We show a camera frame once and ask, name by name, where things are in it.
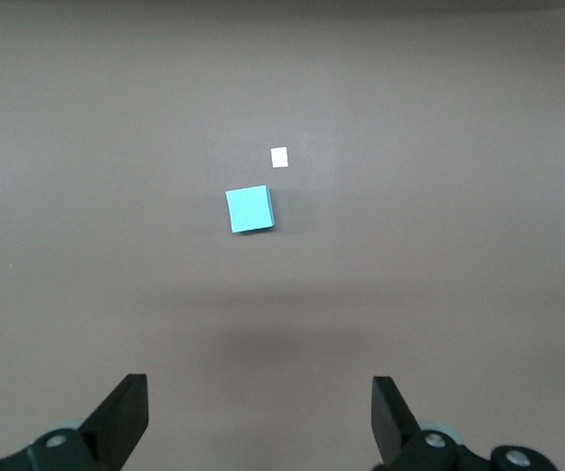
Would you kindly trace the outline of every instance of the white square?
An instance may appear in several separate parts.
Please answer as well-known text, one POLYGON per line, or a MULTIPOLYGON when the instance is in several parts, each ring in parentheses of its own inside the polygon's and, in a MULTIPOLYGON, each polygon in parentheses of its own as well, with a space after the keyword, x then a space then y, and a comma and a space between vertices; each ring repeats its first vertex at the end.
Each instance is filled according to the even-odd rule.
POLYGON ((280 167, 288 167, 289 162, 286 158, 286 147, 277 147, 272 149, 272 167, 278 169, 280 167))

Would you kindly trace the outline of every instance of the white sticker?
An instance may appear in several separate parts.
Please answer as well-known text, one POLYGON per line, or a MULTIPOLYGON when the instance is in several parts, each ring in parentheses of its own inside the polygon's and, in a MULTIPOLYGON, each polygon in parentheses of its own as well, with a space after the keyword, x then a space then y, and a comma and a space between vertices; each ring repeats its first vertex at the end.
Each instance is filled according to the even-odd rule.
POLYGON ((272 149, 272 167, 279 169, 281 167, 288 167, 289 162, 286 158, 286 147, 277 147, 272 149))

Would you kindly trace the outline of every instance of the table surface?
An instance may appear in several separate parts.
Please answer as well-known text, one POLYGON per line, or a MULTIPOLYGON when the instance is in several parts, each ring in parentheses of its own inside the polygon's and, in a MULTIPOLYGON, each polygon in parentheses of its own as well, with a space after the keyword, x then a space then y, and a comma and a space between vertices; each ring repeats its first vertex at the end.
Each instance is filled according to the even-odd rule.
POLYGON ((218 3, 0 2, 1 454, 142 372, 126 470, 367 470, 391 375, 565 470, 565 8, 218 3))

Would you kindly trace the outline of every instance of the screw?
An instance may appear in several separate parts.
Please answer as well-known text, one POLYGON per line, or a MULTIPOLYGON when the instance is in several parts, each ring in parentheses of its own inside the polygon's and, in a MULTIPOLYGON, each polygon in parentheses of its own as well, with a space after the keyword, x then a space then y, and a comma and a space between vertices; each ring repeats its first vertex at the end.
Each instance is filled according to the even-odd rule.
POLYGON ((425 440, 433 448, 444 448, 446 446, 446 441, 438 434, 428 434, 425 440))
POLYGON ((511 463, 514 463, 516 466, 529 466, 531 465, 531 460, 529 456, 527 456, 522 451, 518 451, 517 449, 510 449, 505 453, 505 458, 511 463))
POLYGON ((48 448, 55 448, 56 446, 62 445, 66 441, 67 441, 66 436, 54 435, 53 437, 47 439, 47 442, 45 442, 45 446, 47 446, 48 448))

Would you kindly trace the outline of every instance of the cube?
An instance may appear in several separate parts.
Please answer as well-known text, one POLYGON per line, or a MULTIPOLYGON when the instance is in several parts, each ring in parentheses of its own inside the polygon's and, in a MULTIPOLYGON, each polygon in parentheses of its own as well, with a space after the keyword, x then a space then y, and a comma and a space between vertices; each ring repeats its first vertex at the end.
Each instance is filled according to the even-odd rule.
POLYGON ((270 189, 264 184, 250 188, 231 189, 226 192, 231 213, 231 229, 244 233, 274 226, 274 211, 270 189))
POLYGON ((288 166, 289 161, 286 157, 286 147, 276 147, 272 149, 272 167, 279 169, 288 166))

